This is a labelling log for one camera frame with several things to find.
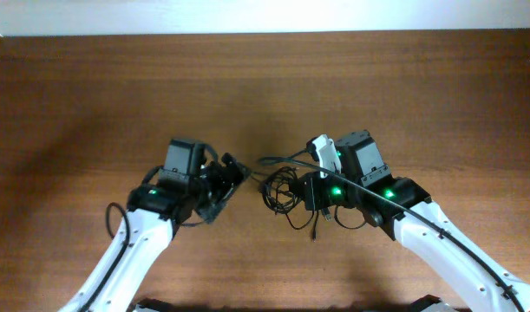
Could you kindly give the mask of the black cable white plug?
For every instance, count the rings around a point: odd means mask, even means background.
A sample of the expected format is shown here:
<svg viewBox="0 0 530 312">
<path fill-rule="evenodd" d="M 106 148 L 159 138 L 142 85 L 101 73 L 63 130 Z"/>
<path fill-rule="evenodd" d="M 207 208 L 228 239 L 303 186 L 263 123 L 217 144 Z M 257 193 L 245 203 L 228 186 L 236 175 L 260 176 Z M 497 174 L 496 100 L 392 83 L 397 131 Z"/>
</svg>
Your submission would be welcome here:
<svg viewBox="0 0 530 312">
<path fill-rule="evenodd" d="M 301 178 L 298 169 L 292 166 L 283 166 L 268 175 L 259 183 L 258 191 L 261 194 L 264 205 L 275 215 L 284 216 L 288 225 L 294 231 L 301 231 L 311 226 L 311 241 L 317 241 L 317 226 L 320 217 L 326 221 L 332 220 L 329 208 L 312 208 L 310 216 L 301 225 L 295 225 L 290 214 L 304 202 L 304 187 L 301 186 Z"/>
</svg>

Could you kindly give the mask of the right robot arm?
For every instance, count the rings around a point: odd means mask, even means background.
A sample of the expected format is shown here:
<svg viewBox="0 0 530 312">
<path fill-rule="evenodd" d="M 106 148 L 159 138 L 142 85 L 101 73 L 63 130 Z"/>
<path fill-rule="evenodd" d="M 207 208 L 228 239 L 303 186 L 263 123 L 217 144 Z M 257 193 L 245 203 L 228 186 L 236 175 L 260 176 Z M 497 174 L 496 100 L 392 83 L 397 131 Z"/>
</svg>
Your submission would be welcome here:
<svg viewBox="0 0 530 312">
<path fill-rule="evenodd" d="M 414 180 L 394 177 L 366 130 L 306 144 L 311 172 L 291 187 L 306 209 L 357 209 L 421 258 L 473 311 L 530 311 L 530 284 L 469 239 Z"/>
</svg>

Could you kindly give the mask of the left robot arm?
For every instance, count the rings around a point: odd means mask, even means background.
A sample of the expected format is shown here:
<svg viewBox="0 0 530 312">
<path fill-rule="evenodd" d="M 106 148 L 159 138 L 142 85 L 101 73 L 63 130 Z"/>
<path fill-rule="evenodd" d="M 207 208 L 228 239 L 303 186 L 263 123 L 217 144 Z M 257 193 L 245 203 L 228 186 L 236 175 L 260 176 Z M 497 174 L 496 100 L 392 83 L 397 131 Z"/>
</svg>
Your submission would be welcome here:
<svg viewBox="0 0 530 312">
<path fill-rule="evenodd" d="M 163 164 L 150 169 L 121 214 L 112 241 L 65 311 L 125 311 L 146 274 L 179 229 L 211 224 L 252 171 L 200 140 L 172 139 Z M 191 216 L 197 215 L 194 223 Z"/>
</svg>

